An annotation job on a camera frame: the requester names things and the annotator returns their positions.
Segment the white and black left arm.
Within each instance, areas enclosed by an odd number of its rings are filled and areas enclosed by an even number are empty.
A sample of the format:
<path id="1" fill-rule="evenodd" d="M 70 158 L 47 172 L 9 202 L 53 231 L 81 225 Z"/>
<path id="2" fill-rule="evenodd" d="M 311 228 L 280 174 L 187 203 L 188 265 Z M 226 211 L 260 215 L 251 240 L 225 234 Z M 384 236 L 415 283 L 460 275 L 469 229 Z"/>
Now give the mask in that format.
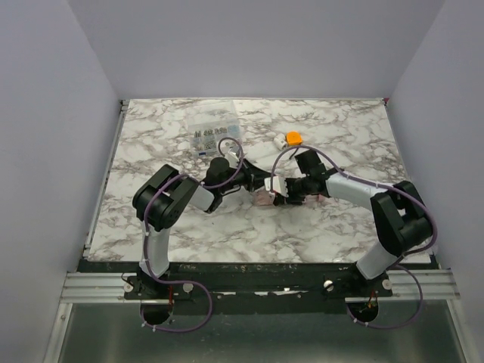
<path id="1" fill-rule="evenodd" d="M 159 278 L 169 269 L 169 236 L 187 206 L 212 213 L 223 197 L 241 188 L 257 191 L 270 174 L 247 160 L 233 163 L 216 157 L 209 163 L 206 176 L 198 181 L 166 164 L 135 193 L 132 205 L 143 225 L 144 240 L 140 269 Z"/>

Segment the pink folding umbrella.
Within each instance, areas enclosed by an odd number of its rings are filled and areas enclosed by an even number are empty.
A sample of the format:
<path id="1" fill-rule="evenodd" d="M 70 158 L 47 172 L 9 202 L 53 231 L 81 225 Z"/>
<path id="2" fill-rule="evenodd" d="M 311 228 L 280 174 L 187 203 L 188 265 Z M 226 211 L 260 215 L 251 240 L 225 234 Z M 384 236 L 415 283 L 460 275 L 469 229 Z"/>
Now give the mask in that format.
<path id="1" fill-rule="evenodd" d="M 261 189 L 252 193 L 252 201 L 255 206 L 313 206 L 325 203 L 330 197 L 324 194 L 289 193 L 286 197 L 282 194 L 271 194 Z"/>

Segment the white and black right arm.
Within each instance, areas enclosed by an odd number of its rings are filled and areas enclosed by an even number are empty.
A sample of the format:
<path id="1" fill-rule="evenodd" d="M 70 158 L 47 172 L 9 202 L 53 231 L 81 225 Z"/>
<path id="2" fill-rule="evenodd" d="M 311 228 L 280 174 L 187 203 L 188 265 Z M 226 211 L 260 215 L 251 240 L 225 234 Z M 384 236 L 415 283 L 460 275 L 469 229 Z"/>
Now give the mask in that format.
<path id="1" fill-rule="evenodd" d="M 285 157 L 276 157 L 266 187 L 285 206 L 281 227 L 301 241 L 303 261 L 349 262 L 364 280 L 399 262 L 433 261 L 436 223 L 411 182 L 358 177 L 313 147 L 282 175 Z"/>

